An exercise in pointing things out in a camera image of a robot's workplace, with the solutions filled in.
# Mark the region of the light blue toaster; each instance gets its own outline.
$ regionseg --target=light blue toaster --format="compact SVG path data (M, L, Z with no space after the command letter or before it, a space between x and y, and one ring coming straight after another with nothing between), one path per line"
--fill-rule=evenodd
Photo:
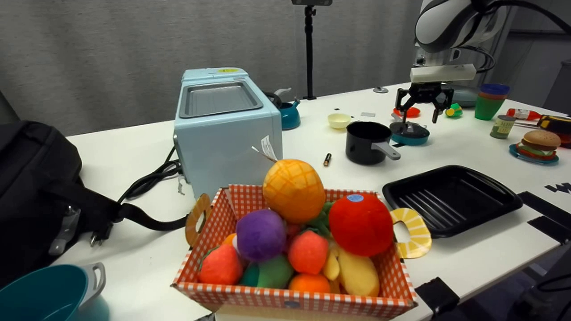
M262 152L264 138L282 159L280 113L245 70L184 72L175 147L196 198L214 198L228 184L262 184L273 163L253 148Z

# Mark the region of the red toy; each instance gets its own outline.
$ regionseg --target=red toy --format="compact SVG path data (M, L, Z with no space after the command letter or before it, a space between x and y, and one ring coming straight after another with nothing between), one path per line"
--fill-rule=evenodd
M403 116L403 113L398 109L393 109L393 116ZM421 109L414 106L407 111L407 118L419 118L419 116L421 116Z
M232 286L243 275L243 264L234 246L223 245L211 252L196 273L203 284Z
M300 234L289 246L287 259L293 270L319 275L328 255L328 241L312 230Z
M328 213L328 225L337 245L353 255L380 255L394 245L391 213L373 195L337 200Z
M541 115L535 111L530 111L530 109L509 109L505 115L510 118L516 118L516 120L525 120L525 122L539 122L541 120Z

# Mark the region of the black grill pan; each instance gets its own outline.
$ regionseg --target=black grill pan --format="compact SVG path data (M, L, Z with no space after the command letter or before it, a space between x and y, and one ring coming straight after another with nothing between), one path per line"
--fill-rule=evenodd
M452 238L519 209L516 193L464 166L444 166L382 188L391 209L418 211L434 239Z

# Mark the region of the toy food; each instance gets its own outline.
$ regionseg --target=toy food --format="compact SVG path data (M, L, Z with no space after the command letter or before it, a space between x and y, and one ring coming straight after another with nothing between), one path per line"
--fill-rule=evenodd
M323 275L296 275L289 282L291 291L302 293L330 293L332 288Z
M211 252L196 273L203 284L223 284L232 286L243 275L241 259L234 246L223 245Z
M259 264L257 286L282 289L282 288L287 288L291 277L293 277L293 268L289 266L284 255L278 255L275 259L269 259Z
M262 193L275 213L296 225L312 222L325 204L318 172L298 159L277 161L266 173Z
M336 243L355 255L380 255L394 245L391 213L375 195L337 200L328 213L328 225Z
M519 159L532 163L557 163L557 148L560 147L560 138L553 132L535 129L523 136L519 145L514 145L514 152Z
M330 234L332 234L328 229L328 211L330 209L332 209L332 202L325 202L319 216L314 218L311 223L307 223L303 229L311 229L323 238L330 238Z
M398 109L393 109L393 116L403 116L403 113L402 111L398 111ZM419 118L421 116L421 109L419 107L410 107L409 111L407 111L407 118Z
M236 245L236 234L228 234L228 236L221 241L221 245L230 245L230 246L234 246L234 245Z
M289 246L287 259L294 271L319 275L328 255L328 241L312 230L300 234Z
M341 280L341 266L339 266L339 248L330 246L328 257L323 268L323 277L330 282L332 293L341 293L339 280Z
M452 120L462 118L462 106L452 104L450 109L446 109L446 118L452 118Z
M403 223L409 230L409 243L396 243L398 255L402 259L423 257L432 246L430 230L425 220L414 209L400 207L391 211L394 223Z
M353 296L378 296L380 284L375 264L369 257L352 255L339 250L341 284Z
M241 286L257 288L257 280L261 277L261 266L250 264L239 280Z
M236 225L237 252L250 263L262 263L286 252L286 227L273 211L255 211Z
M298 238L300 230L302 230L302 225L286 225L286 245L287 245L287 248Z

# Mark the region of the red basket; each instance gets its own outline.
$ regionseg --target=red basket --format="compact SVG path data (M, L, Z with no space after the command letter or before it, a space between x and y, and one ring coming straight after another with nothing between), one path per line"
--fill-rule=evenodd
M327 189L327 200L334 202L362 191ZM416 307L416 293L400 261L396 248L373 259L380 277L378 296L352 295L312 295L287 289L259 289L245 286L200 284L196 271L202 259L218 248L228 234L236 232L236 223L248 213L268 209L259 186L228 186L218 191L202 232L193 241L193 252L187 254L177 273L173 288L209 311L220 311L223 305L298 309L305 312L352 314L369 318L396 318Z

